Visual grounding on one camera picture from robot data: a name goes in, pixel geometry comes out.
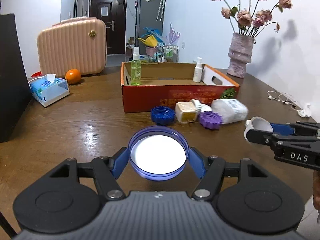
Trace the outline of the person's right hand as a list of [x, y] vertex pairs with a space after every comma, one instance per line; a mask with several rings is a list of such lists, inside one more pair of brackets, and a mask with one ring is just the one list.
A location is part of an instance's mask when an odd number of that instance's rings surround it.
[[320, 211], [320, 175], [319, 171], [313, 172], [313, 206], [318, 211]]

